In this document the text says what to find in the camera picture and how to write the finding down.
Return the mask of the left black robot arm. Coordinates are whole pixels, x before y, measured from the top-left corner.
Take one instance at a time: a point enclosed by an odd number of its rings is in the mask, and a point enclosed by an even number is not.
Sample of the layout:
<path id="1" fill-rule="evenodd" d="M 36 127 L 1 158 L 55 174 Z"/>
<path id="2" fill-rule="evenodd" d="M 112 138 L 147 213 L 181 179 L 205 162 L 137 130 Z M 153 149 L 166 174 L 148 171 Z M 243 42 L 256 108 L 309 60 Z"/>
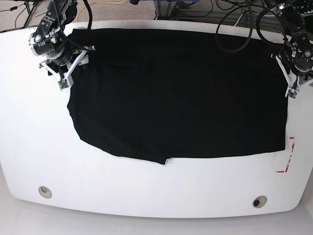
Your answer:
<path id="1" fill-rule="evenodd" d="M 224 52 L 235 53 L 243 50 L 250 42 L 253 30 L 260 40 L 276 50 L 273 57 L 281 68 L 288 84 L 285 96 L 295 98 L 305 86 L 313 83 L 313 44 L 305 23 L 305 15 L 312 16 L 311 0 L 263 0 L 257 5 L 252 0 L 243 3 L 234 2 L 237 11 L 246 9 L 250 19 L 249 34 L 243 45 L 236 49 L 226 49 L 220 43 L 217 46 Z M 281 26 L 282 44 L 267 40 L 261 32 L 261 19 L 272 15 Z"/>

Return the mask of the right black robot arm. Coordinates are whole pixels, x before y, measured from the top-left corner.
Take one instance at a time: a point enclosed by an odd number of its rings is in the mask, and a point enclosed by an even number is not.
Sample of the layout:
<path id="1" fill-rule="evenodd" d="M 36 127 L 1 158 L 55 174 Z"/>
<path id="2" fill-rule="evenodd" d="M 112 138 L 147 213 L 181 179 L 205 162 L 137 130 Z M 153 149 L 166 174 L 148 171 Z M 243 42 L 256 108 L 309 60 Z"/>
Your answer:
<path id="1" fill-rule="evenodd" d="M 82 46 L 80 43 L 91 32 L 92 11 L 88 1 L 84 1 L 89 21 L 84 33 L 78 40 L 70 39 L 64 33 L 65 26 L 74 21 L 77 15 L 77 1 L 53 0 L 47 7 L 36 31 L 30 35 L 28 44 L 35 56 L 45 60 L 39 64 L 48 75 L 58 79 L 60 90 L 73 85 L 72 72 L 77 66 L 89 63 L 88 52 L 95 51 L 95 46 Z"/>

